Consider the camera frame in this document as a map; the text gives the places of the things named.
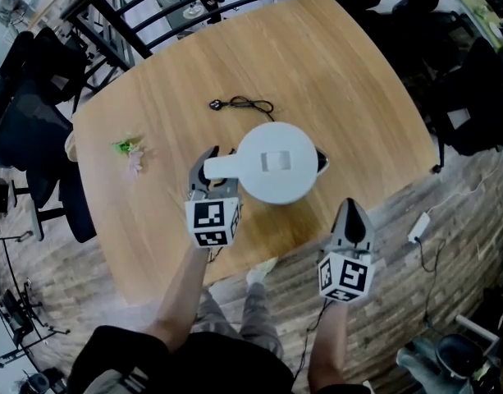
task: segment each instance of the black cable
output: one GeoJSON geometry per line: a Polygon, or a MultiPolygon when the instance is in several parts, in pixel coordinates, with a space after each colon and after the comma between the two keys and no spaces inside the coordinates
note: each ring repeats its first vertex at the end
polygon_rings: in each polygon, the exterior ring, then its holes
{"type": "Polygon", "coordinates": [[[421,266],[423,267],[423,270],[426,272],[426,273],[435,273],[436,272],[436,266],[437,266],[437,259],[436,259],[436,262],[435,262],[435,265],[434,265],[434,268],[432,270],[428,270],[426,268],[426,265],[424,264],[424,253],[423,253],[423,243],[421,242],[421,240],[418,238],[418,236],[415,237],[415,240],[418,242],[418,246],[421,250],[421,266]]]}
{"type": "Polygon", "coordinates": [[[220,247],[220,249],[217,251],[216,254],[213,253],[213,248],[209,250],[209,260],[208,260],[208,264],[212,263],[214,260],[217,259],[218,255],[220,254],[220,251],[222,251],[224,249],[223,246],[220,247]]]}
{"type": "Polygon", "coordinates": [[[421,240],[418,237],[415,237],[415,240],[418,242],[419,247],[421,249],[421,265],[423,266],[423,269],[426,273],[433,273],[433,281],[432,285],[430,286],[430,290],[428,291],[428,294],[426,295],[426,302],[424,303],[424,316],[423,316],[423,321],[427,325],[428,328],[431,328],[434,332],[437,334],[440,334],[443,336],[443,333],[438,331],[432,324],[432,320],[430,319],[430,314],[428,312],[428,306],[430,304],[430,296],[432,295],[433,288],[435,287],[435,284],[437,282],[437,265],[439,264],[439,255],[441,254],[441,251],[444,249],[446,245],[446,240],[442,240],[441,244],[437,247],[437,252],[435,254],[435,263],[433,264],[433,269],[428,270],[425,265],[424,265],[424,257],[423,257],[423,244],[421,243],[421,240]]]}
{"type": "Polygon", "coordinates": [[[317,329],[318,324],[320,323],[320,320],[322,318],[322,315],[324,314],[324,311],[333,302],[335,302],[335,301],[332,300],[328,303],[327,299],[325,299],[324,304],[322,305],[322,309],[320,310],[320,313],[318,313],[317,322],[314,325],[310,325],[309,327],[306,328],[306,339],[304,340],[304,349],[302,350],[302,356],[300,357],[300,365],[299,365],[299,368],[297,369],[297,372],[295,373],[295,378],[293,379],[293,383],[295,383],[295,381],[299,377],[299,373],[302,370],[302,368],[304,367],[304,364],[306,363],[306,350],[308,349],[309,334],[311,332],[314,332],[317,329]]]}
{"type": "Polygon", "coordinates": [[[231,98],[229,102],[222,102],[220,99],[215,99],[209,103],[209,107],[214,111],[220,111],[224,107],[233,108],[254,108],[263,114],[266,114],[271,121],[275,121],[275,118],[271,115],[275,107],[272,103],[265,100],[252,101],[243,96],[235,96],[231,98]]]}

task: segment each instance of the floor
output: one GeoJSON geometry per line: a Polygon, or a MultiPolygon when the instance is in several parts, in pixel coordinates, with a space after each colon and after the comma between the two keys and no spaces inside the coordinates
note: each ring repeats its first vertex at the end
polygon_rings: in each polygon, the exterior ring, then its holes
{"type": "MultiPolygon", "coordinates": [[[[431,211],[432,222],[423,238],[427,267],[432,267],[437,247],[440,254],[437,283],[429,312],[438,331],[451,326],[457,314],[470,314],[503,269],[503,152],[489,151],[463,158],[449,151],[440,175],[426,176],[369,212],[377,229],[377,274],[369,300],[351,308],[348,360],[345,377],[351,382],[368,379],[377,394],[414,392],[409,377],[395,365],[396,351],[419,333],[436,337],[423,324],[425,298],[432,275],[420,265],[417,245],[406,234],[419,214],[454,192],[468,192],[493,172],[468,196],[455,196],[431,211]]],[[[7,171],[7,178],[25,183],[25,174],[7,171]]],[[[49,207],[58,205],[57,192],[49,207]]],[[[1,221],[5,236],[30,229],[27,196],[1,221]]],[[[45,224],[45,240],[29,238],[8,244],[18,282],[29,278],[37,300],[44,305],[43,319],[68,336],[56,336],[47,345],[32,348],[40,368],[57,366],[69,373],[78,352],[100,324],[141,329],[154,316],[157,303],[129,307],[117,293],[99,243],[78,244],[64,218],[45,224]]],[[[305,328],[322,307],[318,297],[316,268],[318,243],[310,242],[282,258],[267,278],[270,308],[285,347],[285,362],[299,366],[305,328]]],[[[0,288],[11,287],[0,245],[0,288]]],[[[216,283],[211,291],[232,323],[240,321],[245,298],[245,275],[216,283]]],[[[308,354],[313,334],[309,337],[308,354]]],[[[307,392],[305,370],[295,392],[307,392]]]]}

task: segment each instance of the white cable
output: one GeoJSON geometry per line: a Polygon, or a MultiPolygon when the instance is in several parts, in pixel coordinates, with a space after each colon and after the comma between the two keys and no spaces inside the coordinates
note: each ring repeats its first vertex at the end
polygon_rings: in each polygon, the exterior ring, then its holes
{"type": "Polygon", "coordinates": [[[431,212],[433,209],[438,208],[438,207],[441,207],[444,203],[446,203],[449,199],[451,199],[452,197],[454,197],[454,196],[456,196],[456,195],[462,195],[463,197],[465,197],[466,195],[471,195],[471,194],[475,193],[477,190],[479,190],[479,187],[481,186],[481,184],[482,184],[482,183],[483,183],[483,182],[484,182],[487,178],[489,178],[490,176],[492,176],[492,175],[493,175],[493,173],[494,173],[495,171],[497,171],[497,169],[499,168],[500,164],[501,164],[501,157],[499,157],[499,160],[497,161],[497,165],[496,165],[496,167],[493,169],[493,171],[492,171],[492,172],[490,172],[488,175],[486,175],[486,176],[485,176],[485,177],[481,180],[481,182],[479,182],[478,186],[477,186],[477,187],[475,187],[475,190],[472,190],[472,191],[470,191],[470,192],[468,192],[468,193],[460,193],[460,192],[457,192],[457,193],[451,194],[451,195],[449,195],[448,197],[446,197],[444,200],[442,200],[439,204],[437,204],[437,205],[435,205],[435,206],[433,206],[433,207],[429,208],[429,209],[427,210],[426,214],[429,216],[429,215],[430,215],[430,212],[431,212]]]}

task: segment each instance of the black and white marker cube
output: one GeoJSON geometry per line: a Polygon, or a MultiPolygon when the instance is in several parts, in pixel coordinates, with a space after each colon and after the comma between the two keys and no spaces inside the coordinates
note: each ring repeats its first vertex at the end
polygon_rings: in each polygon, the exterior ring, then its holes
{"type": "Polygon", "coordinates": [[[187,201],[185,215],[197,247],[232,245],[240,221],[240,200],[230,197],[187,201]]]}
{"type": "Polygon", "coordinates": [[[372,264],[331,252],[318,265],[320,296],[345,303],[363,298],[374,273],[372,264]]]}

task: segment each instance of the white charger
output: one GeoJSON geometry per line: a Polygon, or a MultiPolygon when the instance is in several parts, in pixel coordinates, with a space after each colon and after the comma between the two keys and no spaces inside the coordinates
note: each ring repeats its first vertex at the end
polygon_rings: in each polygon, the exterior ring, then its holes
{"type": "Polygon", "coordinates": [[[418,217],[417,222],[415,222],[414,226],[412,227],[412,230],[408,234],[408,241],[416,244],[417,241],[415,240],[415,238],[420,239],[421,235],[424,233],[424,230],[430,223],[430,220],[431,219],[428,216],[428,214],[422,212],[421,215],[418,217]]]}

